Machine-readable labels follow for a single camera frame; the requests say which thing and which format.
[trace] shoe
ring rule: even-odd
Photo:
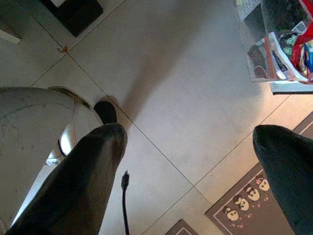
[[[93,108],[101,118],[103,124],[117,123],[114,106],[107,101],[99,101]]]

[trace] gray rug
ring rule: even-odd
[[[313,139],[313,113],[295,129]],[[258,163],[205,214],[224,234],[293,235]]]
[[[198,235],[184,220],[178,221],[166,235]]]

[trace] beige floor tile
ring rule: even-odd
[[[286,98],[250,82],[228,0],[127,0],[70,54],[193,184]]]
[[[210,207],[208,201],[193,188],[153,224],[144,235],[164,235],[181,219],[199,235],[222,234],[204,215]]]
[[[164,214],[190,188],[191,184],[169,161],[116,109],[118,122],[128,133],[125,156],[117,170],[101,235],[124,234],[121,179],[130,174],[127,189],[127,214],[131,234],[141,234]]]
[[[293,129],[312,111],[313,95],[292,95],[262,124],[276,124]],[[250,134],[196,188],[214,204],[257,163]]]
[[[21,5],[48,31],[49,34],[63,47],[68,49],[79,43],[101,21],[103,21],[123,0],[98,0],[104,13],[92,22],[80,35],[74,37],[63,24],[39,1],[18,0]]]
[[[53,86],[70,88],[92,106],[105,96],[103,91],[68,55],[34,84],[34,87],[39,88]]]
[[[18,45],[0,41],[0,86],[30,86],[63,57],[60,46],[15,0],[0,2],[0,19],[22,39]]]

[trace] cartoon dog print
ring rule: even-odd
[[[249,202],[245,198],[243,198],[240,194],[234,196],[233,202],[235,203],[235,205],[239,207],[240,210],[244,212],[249,210]]]
[[[268,180],[263,178],[263,175],[257,175],[255,177],[256,184],[259,186],[259,189],[266,192],[269,190]]]
[[[230,221],[236,221],[239,219],[239,215],[238,215],[237,211],[229,208],[228,206],[225,206],[223,208],[222,212],[226,214],[227,218]]]
[[[256,202],[260,199],[259,191],[256,188],[253,188],[251,184],[247,184],[244,187],[244,191],[247,193],[247,196],[251,201]]]

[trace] dark pants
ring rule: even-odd
[[[6,235],[97,235],[126,143],[119,124],[83,137]]]
[[[263,125],[255,128],[253,145],[293,231],[313,234],[313,140]]]

